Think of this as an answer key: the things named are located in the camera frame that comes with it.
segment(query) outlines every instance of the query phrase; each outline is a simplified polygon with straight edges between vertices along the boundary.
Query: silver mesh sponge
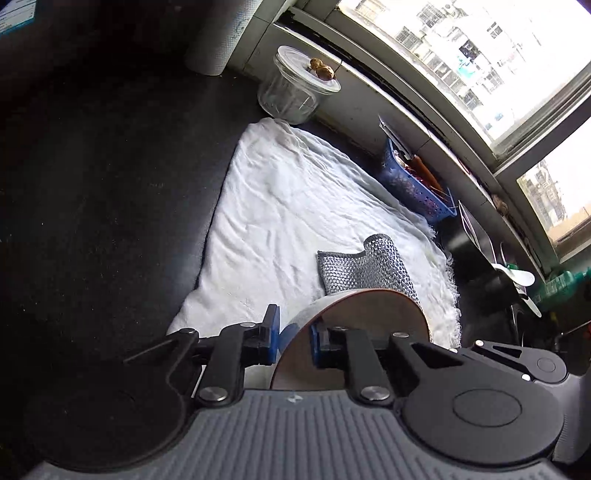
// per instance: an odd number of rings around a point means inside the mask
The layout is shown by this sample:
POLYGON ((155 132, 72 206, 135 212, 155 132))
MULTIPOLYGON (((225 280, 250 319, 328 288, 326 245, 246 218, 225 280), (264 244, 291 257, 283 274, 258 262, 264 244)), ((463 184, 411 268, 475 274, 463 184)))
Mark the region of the silver mesh sponge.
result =
POLYGON ((318 272, 327 295, 354 288, 390 288, 420 303, 396 245, 377 233, 363 242, 358 254, 318 252, 318 272))

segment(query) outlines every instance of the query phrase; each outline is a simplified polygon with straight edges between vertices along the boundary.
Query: building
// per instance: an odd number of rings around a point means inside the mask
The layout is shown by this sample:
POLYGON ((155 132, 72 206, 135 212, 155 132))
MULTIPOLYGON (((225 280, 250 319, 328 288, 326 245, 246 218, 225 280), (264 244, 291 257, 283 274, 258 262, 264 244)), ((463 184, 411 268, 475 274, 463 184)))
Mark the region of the building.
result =
POLYGON ((485 8, 471 0, 343 0, 339 8, 436 79, 494 140, 523 115, 496 93, 515 82, 540 46, 527 24, 503 11, 504 3, 485 8))
POLYGON ((545 160, 540 161, 517 182, 530 201, 546 232, 550 232, 553 227, 556 227, 567 218, 560 192, 556 182, 548 172, 545 160))

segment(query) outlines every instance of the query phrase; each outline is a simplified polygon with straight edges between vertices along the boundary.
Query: blue plastic basket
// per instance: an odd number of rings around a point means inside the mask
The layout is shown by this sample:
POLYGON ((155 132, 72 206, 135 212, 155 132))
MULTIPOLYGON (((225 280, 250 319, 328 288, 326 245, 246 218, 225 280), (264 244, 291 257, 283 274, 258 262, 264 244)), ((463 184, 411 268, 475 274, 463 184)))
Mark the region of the blue plastic basket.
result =
POLYGON ((456 216, 456 209, 450 208, 453 199, 449 189, 446 188, 450 206, 443 203, 437 195, 402 168, 394 158, 393 149, 395 147, 388 138, 384 148, 382 170, 377 175, 378 181, 405 207, 423 215, 430 225, 435 225, 445 217, 456 216))

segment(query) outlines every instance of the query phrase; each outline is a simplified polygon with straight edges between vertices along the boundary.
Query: black circular cover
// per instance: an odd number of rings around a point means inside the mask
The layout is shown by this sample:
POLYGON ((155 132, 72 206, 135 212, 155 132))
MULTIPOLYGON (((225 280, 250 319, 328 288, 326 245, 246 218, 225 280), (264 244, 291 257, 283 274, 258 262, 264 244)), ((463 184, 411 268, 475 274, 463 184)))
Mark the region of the black circular cover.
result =
POLYGON ((77 471, 132 465, 183 428, 186 404, 157 369, 117 366, 67 379, 37 395, 27 433, 48 462, 77 471))
POLYGON ((545 455, 558 439, 562 410, 543 387, 476 362, 432 373, 408 396, 402 417, 443 455, 507 466, 545 455))

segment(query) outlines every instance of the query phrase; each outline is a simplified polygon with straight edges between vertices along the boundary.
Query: paper towel roll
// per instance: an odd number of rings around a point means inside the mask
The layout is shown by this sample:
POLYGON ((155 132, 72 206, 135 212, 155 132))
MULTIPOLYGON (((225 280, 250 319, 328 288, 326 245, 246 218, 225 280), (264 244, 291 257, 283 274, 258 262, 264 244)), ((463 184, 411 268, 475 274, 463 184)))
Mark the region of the paper towel roll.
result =
POLYGON ((185 55, 194 72, 219 75, 262 0, 214 0, 203 27, 185 55))

